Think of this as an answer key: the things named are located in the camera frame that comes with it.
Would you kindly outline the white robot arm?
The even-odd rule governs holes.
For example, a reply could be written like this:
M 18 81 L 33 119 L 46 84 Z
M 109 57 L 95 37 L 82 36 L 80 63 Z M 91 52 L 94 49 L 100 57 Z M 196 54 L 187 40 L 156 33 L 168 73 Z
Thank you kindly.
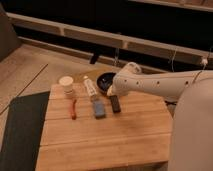
M 135 62 L 113 78 L 115 95 L 141 91 L 176 102 L 168 171 L 213 171 L 213 70 L 143 74 Z

